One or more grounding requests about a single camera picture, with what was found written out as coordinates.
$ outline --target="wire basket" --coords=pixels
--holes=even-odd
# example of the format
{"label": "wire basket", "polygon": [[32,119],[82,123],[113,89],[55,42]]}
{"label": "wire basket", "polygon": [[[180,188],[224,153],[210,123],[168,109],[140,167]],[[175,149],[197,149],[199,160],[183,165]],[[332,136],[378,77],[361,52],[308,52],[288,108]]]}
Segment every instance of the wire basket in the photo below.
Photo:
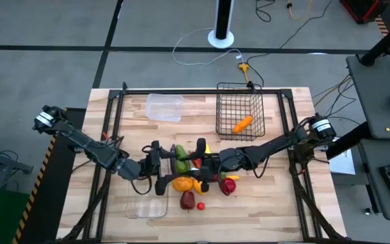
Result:
{"label": "wire basket", "polygon": [[[253,83],[218,83],[216,96],[216,132],[221,140],[252,141],[264,136],[264,107],[261,86]],[[252,123],[241,132],[234,127],[247,116]]]}

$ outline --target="orange carrot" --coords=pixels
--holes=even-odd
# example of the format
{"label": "orange carrot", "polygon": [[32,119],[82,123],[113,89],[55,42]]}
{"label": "orange carrot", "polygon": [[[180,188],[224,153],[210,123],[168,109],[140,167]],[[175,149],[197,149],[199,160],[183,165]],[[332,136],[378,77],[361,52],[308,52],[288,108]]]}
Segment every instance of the orange carrot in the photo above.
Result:
{"label": "orange carrot", "polygon": [[246,128],[248,125],[252,123],[252,116],[247,116],[246,118],[242,119],[241,122],[239,122],[233,129],[233,133],[239,133],[244,128]]}

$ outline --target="wooden table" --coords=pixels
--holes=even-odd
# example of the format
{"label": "wooden table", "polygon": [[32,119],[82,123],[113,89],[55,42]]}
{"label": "wooden table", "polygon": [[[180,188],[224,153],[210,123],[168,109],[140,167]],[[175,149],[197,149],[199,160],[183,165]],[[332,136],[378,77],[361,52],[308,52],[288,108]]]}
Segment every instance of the wooden table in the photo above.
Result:
{"label": "wooden table", "polygon": [[[108,91],[109,89],[93,89],[89,98],[83,132],[95,140],[100,139]],[[315,112],[309,89],[292,88],[292,92],[299,120],[312,116]],[[284,133],[276,95],[263,95],[265,136],[253,142],[219,140],[215,132],[215,95],[183,97],[181,121],[172,123],[151,121],[146,117],[146,96],[125,96],[118,133],[125,137],[121,148],[124,148],[131,158],[139,160],[146,156],[141,148],[153,140],[159,140],[160,145],[166,149],[172,144],[181,144],[186,150],[194,150],[196,140],[206,138],[214,153],[229,147],[259,145]],[[287,103],[286,109],[291,127]],[[325,159],[324,154],[317,153],[317,158]],[[87,161],[85,155],[78,155],[74,166],[85,161]],[[128,181],[114,174],[102,241],[301,241],[301,227],[288,164],[287,154],[282,151],[270,158],[265,175],[261,179],[256,179],[251,171],[236,172],[240,179],[237,181],[236,191],[229,197],[220,193],[216,184],[212,184],[210,191],[204,196],[195,193],[196,202],[205,203],[204,211],[180,209],[181,193],[172,187],[168,187],[168,197],[155,196],[154,189],[147,197],[136,195]],[[93,171],[94,164],[91,163],[72,174],[58,237],[66,235],[87,209]],[[334,228],[345,235],[328,164],[313,161],[309,164],[309,171],[317,206]],[[146,182],[138,183],[143,184],[140,190],[146,188]],[[145,213],[142,211],[145,210],[143,209],[146,207],[145,203],[148,203],[147,206],[158,203],[160,207],[154,212]],[[98,209],[99,207],[93,223],[97,220]],[[167,213],[162,218],[134,218],[161,216],[166,210]],[[305,213],[309,231],[313,236],[311,217],[306,206]]]}

